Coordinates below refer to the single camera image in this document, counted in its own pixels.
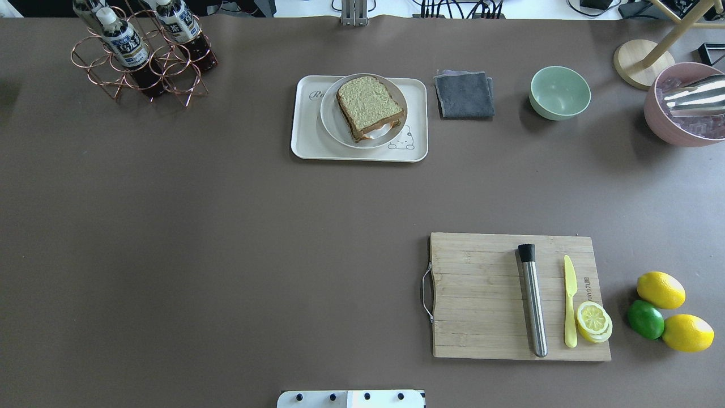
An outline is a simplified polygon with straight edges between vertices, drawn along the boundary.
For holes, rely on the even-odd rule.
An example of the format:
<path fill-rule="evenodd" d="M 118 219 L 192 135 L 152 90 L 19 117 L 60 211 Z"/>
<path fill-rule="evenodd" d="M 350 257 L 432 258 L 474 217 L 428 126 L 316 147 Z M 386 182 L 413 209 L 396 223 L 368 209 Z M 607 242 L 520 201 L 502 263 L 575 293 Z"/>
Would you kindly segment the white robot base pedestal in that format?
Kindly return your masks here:
<path fill-rule="evenodd" d="M 426 407 L 423 390 L 289 390 L 277 407 Z"/>

